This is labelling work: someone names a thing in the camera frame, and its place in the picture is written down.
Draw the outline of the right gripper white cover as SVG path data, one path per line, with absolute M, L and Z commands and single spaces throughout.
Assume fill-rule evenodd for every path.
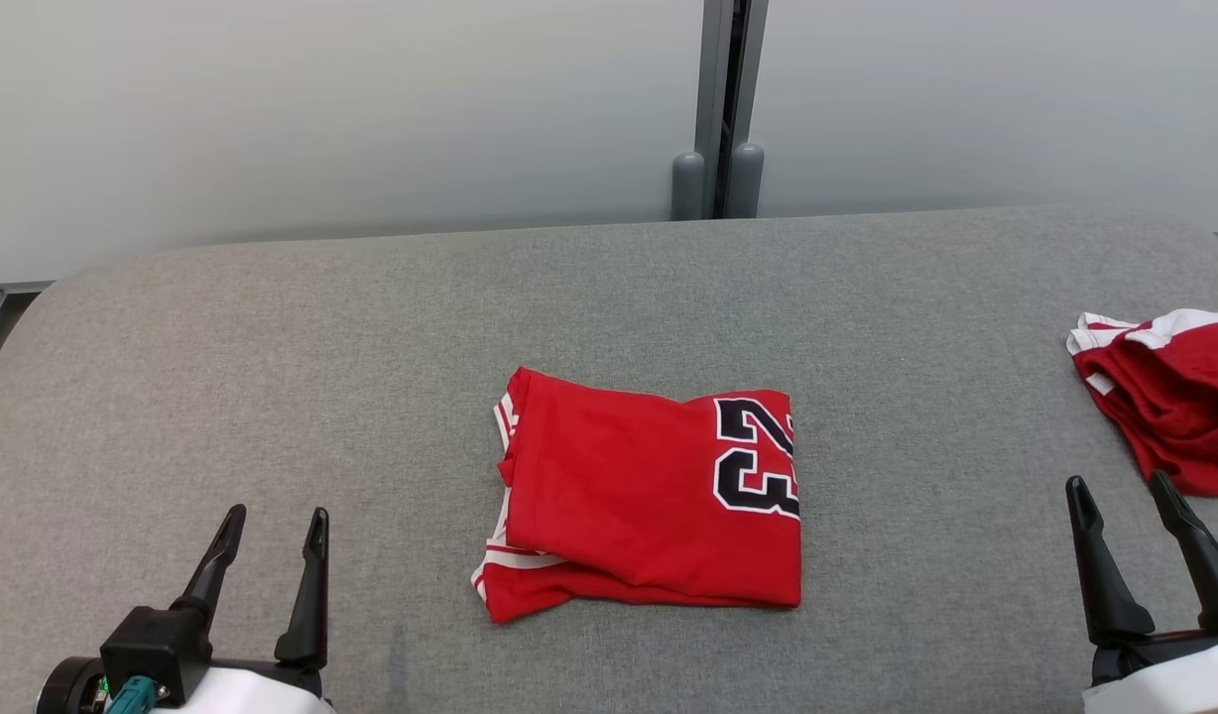
M 1082 476 L 1065 482 L 1088 638 L 1097 646 L 1085 713 L 1218 713 L 1218 541 L 1155 470 L 1150 493 L 1163 528 L 1177 539 L 1195 596 L 1199 630 L 1152 636 L 1155 623 L 1122 578 L 1104 539 L 1104 517 Z

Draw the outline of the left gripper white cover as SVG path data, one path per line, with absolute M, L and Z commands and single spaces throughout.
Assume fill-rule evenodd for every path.
M 192 610 L 213 619 L 225 574 L 245 530 L 247 507 L 233 504 L 216 529 L 188 587 L 171 610 Z M 329 514 L 315 508 L 304 535 L 302 573 L 287 631 L 279 636 L 279 665 L 320 670 L 328 662 Z M 67 658 L 50 674 L 35 701 L 38 713 L 333 713 L 313 692 L 234 668 L 211 668 L 181 705 L 155 679 L 133 676 L 118 687 L 97 658 Z

